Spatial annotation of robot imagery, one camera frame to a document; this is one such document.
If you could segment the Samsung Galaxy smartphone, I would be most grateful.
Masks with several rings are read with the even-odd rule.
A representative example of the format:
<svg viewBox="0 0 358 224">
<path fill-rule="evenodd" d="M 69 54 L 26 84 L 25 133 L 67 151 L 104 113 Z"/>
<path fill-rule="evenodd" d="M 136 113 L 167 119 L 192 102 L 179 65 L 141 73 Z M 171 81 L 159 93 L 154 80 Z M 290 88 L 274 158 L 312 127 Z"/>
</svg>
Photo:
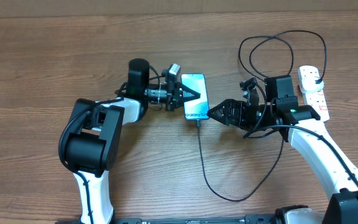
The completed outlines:
<svg viewBox="0 0 358 224">
<path fill-rule="evenodd" d="M 209 101 L 204 74 L 184 73 L 181 75 L 181 84 L 183 86 L 185 119 L 209 119 Z"/>
</svg>

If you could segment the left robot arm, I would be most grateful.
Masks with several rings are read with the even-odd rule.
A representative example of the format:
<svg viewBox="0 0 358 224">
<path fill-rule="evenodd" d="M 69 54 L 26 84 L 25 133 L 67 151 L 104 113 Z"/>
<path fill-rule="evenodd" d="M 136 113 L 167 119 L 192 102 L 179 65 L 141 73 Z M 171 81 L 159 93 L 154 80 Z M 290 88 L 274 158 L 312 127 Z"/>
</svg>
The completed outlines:
<svg viewBox="0 0 358 224">
<path fill-rule="evenodd" d="M 149 105 L 167 111 L 197 100 L 200 93 L 178 82 L 181 67 L 172 64 L 151 83 L 153 67 L 142 58 L 129 61 L 128 80 L 113 100 L 78 99 L 58 143 L 61 163 L 73 173 L 80 190 L 82 214 L 78 223 L 112 223 L 114 208 L 109 198 L 109 170 L 113 167 L 122 127 L 140 121 Z"/>
</svg>

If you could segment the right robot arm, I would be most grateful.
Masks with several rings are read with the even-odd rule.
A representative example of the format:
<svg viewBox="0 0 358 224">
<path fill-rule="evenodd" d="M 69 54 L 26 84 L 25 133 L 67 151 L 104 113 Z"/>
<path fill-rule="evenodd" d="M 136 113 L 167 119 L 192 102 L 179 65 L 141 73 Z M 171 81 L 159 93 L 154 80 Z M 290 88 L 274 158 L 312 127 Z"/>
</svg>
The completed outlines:
<svg viewBox="0 0 358 224">
<path fill-rule="evenodd" d="M 306 205 L 276 209 L 265 223 L 358 223 L 358 168 L 341 151 L 310 105 L 298 104 L 291 76 L 266 78 L 265 90 L 251 78 L 240 84 L 244 100 L 226 99 L 208 116 L 251 134 L 278 131 L 307 161 L 329 199 L 325 212 Z"/>
</svg>

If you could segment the white charger plug adapter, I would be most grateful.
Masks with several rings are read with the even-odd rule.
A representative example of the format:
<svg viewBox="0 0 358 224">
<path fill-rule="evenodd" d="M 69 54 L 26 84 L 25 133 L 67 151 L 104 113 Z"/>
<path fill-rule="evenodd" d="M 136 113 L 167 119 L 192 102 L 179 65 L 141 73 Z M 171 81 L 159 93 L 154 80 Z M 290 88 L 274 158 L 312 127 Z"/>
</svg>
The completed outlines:
<svg viewBox="0 0 358 224">
<path fill-rule="evenodd" d="M 304 94 L 315 93 L 324 88 L 324 82 L 319 81 L 319 78 L 315 77 L 301 77 L 300 79 L 300 90 Z"/>
</svg>

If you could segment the white power strip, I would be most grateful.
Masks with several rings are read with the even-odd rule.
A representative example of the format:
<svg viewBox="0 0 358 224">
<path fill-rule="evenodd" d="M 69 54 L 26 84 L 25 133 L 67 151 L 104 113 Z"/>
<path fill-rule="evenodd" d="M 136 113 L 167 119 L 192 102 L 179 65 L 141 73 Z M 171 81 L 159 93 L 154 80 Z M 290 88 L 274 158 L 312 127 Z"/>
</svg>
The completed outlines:
<svg viewBox="0 0 358 224">
<path fill-rule="evenodd" d="M 301 66 L 298 71 L 299 87 L 305 105 L 310 105 L 321 117 L 322 122 L 329 120 L 329 111 L 324 95 L 324 82 L 317 84 L 320 79 L 319 71 L 311 65 Z"/>
</svg>

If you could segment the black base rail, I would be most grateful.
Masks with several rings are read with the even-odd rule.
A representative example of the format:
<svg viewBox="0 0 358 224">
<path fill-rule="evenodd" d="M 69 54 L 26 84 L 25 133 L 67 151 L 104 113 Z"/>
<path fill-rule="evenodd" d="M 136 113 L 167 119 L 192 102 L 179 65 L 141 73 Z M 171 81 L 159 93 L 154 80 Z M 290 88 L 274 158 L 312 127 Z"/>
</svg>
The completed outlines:
<svg viewBox="0 0 358 224">
<path fill-rule="evenodd" d="M 294 205 L 276 209 L 273 214 L 253 214 L 243 217 L 217 217 L 217 218 L 166 218 L 145 219 L 115 218 L 113 224 L 253 224 L 253 223 L 322 223 L 323 212 L 314 211 L 306 205 Z"/>
</svg>

